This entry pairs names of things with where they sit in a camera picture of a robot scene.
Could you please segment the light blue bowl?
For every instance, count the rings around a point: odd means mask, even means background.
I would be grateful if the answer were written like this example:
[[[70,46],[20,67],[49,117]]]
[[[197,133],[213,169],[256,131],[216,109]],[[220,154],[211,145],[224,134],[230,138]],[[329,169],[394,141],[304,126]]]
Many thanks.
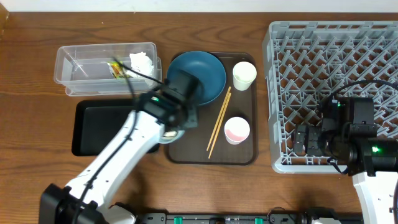
[[[185,134],[185,130],[167,131],[159,139],[160,144],[170,144],[180,139]]]

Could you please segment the pink cup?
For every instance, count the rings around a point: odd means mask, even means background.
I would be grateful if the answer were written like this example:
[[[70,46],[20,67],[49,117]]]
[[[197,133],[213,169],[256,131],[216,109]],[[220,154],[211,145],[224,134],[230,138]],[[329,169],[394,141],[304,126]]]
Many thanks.
[[[225,123],[224,135],[228,143],[237,145],[246,140],[251,131],[249,123],[242,117],[232,117]]]

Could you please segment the white napkin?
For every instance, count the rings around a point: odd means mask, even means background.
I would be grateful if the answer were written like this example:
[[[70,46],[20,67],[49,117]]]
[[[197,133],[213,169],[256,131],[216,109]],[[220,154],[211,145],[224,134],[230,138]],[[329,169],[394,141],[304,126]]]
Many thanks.
[[[154,63],[145,52],[129,54],[131,69],[148,77],[154,77]]]

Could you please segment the yellow orange snack wrapper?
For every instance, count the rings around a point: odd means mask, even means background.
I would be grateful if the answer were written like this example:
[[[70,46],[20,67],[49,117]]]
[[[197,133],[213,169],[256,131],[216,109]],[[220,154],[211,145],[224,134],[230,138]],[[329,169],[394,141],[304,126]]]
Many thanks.
[[[122,66],[122,62],[108,62],[108,67],[112,76],[116,79],[129,78],[126,69]]]

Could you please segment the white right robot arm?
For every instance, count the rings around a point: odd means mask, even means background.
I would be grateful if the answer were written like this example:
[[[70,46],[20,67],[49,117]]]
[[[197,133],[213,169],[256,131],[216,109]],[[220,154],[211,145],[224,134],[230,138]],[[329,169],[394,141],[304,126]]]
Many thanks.
[[[299,124],[294,149],[325,156],[348,175],[361,204],[364,223],[397,223],[397,140],[377,138],[376,125],[345,123],[327,130]]]

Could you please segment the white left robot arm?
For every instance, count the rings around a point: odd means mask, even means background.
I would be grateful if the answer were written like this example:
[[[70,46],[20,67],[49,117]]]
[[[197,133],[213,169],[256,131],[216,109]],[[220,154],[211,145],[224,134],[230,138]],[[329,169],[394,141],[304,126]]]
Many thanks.
[[[63,188],[50,184],[45,189],[39,223],[135,223],[135,215],[110,202],[148,151],[197,126],[198,99],[194,92],[177,89],[142,94],[115,137],[83,172]]]

